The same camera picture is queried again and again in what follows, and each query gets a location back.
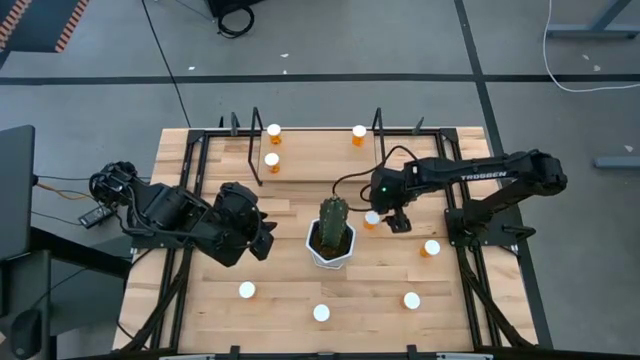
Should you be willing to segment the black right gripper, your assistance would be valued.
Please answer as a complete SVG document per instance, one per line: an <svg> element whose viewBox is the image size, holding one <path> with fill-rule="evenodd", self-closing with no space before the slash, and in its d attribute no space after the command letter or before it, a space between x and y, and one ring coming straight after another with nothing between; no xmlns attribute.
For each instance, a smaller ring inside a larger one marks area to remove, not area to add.
<svg viewBox="0 0 640 360"><path fill-rule="evenodd" d="M407 233L412 230L402 207L417 199L418 193L406 188L405 172L379 167L372 173L372 209L379 214L393 210L387 221L393 233Z"/></svg>

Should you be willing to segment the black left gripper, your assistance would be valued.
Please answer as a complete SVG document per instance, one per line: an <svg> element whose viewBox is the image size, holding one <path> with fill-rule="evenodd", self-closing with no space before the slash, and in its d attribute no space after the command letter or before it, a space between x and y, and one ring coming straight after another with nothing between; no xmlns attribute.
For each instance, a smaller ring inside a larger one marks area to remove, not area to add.
<svg viewBox="0 0 640 360"><path fill-rule="evenodd" d="M224 266L234 266L246 250L265 260L274 242L269 232L277 223L262 219L257 196L249 188L238 182L223 183L213 205L216 234L207 255Z"/></svg>

